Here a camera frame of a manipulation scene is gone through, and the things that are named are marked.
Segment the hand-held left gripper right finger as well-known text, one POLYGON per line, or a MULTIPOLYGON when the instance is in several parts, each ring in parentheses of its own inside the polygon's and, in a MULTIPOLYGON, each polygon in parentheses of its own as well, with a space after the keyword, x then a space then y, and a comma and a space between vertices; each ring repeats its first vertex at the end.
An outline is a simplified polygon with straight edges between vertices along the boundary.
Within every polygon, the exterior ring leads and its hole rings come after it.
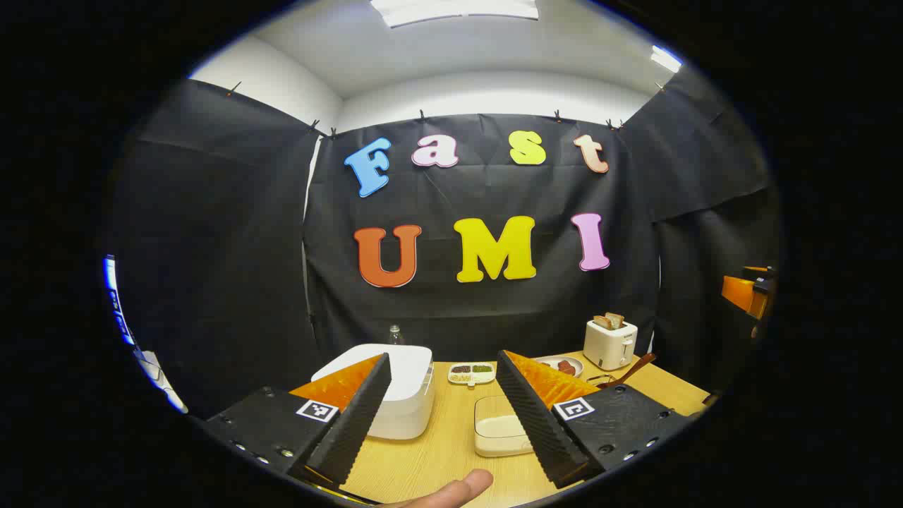
POLYGON ((622 468, 691 423, 622 379, 590 384, 513 351, 497 354, 496 377, 556 488, 622 468))

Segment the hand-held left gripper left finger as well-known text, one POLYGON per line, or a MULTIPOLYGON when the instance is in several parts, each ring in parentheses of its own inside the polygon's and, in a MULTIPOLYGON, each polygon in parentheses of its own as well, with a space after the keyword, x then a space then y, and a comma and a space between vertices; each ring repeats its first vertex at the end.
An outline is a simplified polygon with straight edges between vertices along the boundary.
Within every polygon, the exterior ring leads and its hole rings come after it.
POLYGON ((388 353, 285 392, 264 387, 201 421, 214 440, 323 488, 348 479, 392 380, 388 353))

